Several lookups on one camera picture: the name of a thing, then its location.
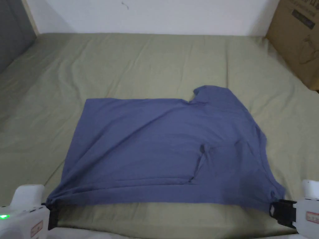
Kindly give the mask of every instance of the blue fabric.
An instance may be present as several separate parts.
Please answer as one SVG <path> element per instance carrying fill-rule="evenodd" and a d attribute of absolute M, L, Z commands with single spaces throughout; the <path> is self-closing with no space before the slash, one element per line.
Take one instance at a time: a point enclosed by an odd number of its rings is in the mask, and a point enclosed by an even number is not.
<path fill-rule="evenodd" d="M 195 98 L 88 99 L 60 185 L 47 204 L 235 204 L 268 211 L 284 198 L 266 137 L 225 88 Z"/>

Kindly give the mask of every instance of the green bed sheet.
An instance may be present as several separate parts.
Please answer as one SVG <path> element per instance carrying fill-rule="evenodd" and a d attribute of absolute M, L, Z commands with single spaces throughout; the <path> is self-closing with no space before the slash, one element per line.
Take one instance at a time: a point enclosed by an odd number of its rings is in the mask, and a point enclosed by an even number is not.
<path fill-rule="evenodd" d="M 287 199 L 319 180 L 319 95 L 261 37 L 44 34 L 0 74 L 0 204 L 22 184 L 58 185 L 87 98 L 193 98 L 227 87 L 268 138 Z M 216 204 L 132 203 L 61 210 L 59 226 L 140 238 L 239 238 L 294 233 L 266 213 Z"/>

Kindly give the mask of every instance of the green indicator light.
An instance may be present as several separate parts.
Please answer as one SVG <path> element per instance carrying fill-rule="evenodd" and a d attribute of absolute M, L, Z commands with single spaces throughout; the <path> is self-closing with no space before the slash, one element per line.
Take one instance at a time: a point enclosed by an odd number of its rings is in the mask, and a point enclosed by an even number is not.
<path fill-rule="evenodd" d="M 7 219 L 8 217 L 10 217 L 10 215 L 0 215 L 0 219 L 2 220 Z"/>

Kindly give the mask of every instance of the white wall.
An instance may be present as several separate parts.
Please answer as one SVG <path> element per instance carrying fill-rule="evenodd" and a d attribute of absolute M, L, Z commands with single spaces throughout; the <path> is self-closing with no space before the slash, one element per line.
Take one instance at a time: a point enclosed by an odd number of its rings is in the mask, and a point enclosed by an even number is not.
<path fill-rule="evenodd" d="M 265 35 L 279 0 L 27 0 L 40 33 Z"/>

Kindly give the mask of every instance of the red label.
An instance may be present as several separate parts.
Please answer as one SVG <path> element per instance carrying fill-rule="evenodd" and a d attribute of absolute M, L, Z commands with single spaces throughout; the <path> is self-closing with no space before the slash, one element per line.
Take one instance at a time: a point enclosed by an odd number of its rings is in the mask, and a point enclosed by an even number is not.
<path fill-rule="evenodd" d="M 37 225 L 35 225 L 31 229 L 31 237 L 34 237 L 35 234 L 37 234 L 39 231 L 41 231 L 42 228 L 43 228 L 43 221 L 40 221 Z"/>
<path fill-rule="evenodd" d="M 318 213 L 307 212 L 306 213 L 306 220 L 319 224 L 319 214 Z"/>

